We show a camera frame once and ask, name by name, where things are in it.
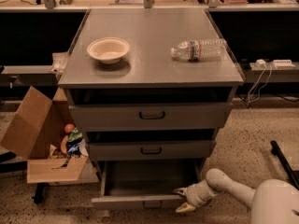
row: power strip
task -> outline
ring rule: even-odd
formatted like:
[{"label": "power strip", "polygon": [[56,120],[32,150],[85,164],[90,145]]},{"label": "power strip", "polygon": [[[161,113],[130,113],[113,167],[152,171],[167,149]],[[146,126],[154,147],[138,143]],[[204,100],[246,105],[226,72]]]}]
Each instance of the power strip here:
[{"label": "power strip", "polygon": [[291,60],[273,60],[272,64],[276,68],[280,67],[294,67]]}]

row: drawer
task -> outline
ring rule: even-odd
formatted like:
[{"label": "drawer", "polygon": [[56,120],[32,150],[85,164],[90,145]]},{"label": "drawer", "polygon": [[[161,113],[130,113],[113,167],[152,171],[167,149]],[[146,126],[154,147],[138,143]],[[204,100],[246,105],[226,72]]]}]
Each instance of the drawer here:
[{"label": "drawer", "polygon": [[184,159],[209,157],[216,145],[212,130],[88,133],[94,161]]},{"label": "drawer", "polygon": [[106,88],[70,89],[68,96],[75,105],[217,103],[227,102],[232,87]]},{"label": "drawer", "polygon": [[198,182],[201,160],[106,161],[101,194],[93,206],[101,210],[177,208],[184,199],[172,191]]},{"label": "drawer", "polygon": [[84,132],[222,128],[231,103],[70,106]]}]

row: cabinet top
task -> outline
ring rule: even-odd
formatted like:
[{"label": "cabinet top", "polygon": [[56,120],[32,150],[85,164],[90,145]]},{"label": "cabinet top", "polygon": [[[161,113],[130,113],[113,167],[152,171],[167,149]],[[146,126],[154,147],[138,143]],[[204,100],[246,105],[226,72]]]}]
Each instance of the cabinet top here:
[{"label": "cabinet top", "polygon": [[[101,64],[87,47],[102,37],[120,37],[130,51],[120,62]],[[63,88],[166,88],[235,86],[243,83],[231,57],[196,63],[173,60],[170,50],[191,39],[218,38],[204,9],[92,9],[59,81]]]}]

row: plastic water bottle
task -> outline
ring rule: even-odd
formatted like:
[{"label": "plastic water bottle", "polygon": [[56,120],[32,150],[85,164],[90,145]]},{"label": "plastic water bottle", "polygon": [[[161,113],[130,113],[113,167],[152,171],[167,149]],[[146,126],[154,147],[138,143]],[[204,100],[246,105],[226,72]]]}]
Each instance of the plastic water bottle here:
[{"label": "plastic water bottle", "polygon": [[224,39],[190,40],[171,49],[171,56],[176,59],[197,61],[202,58],[220,57],[226,49]]}]

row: white bowl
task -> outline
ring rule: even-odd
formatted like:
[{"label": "white bowl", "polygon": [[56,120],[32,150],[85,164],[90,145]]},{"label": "white bowl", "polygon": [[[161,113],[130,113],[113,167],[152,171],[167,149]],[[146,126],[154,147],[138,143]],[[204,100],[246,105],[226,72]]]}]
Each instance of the white bowl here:
[{"label": "white bowl", "polygon": [[87,52],[91,57],[101,63],[116,63],[121,57],[128,53],[130,45],[123,39],[117,37],[105,37],[93,41]]}]

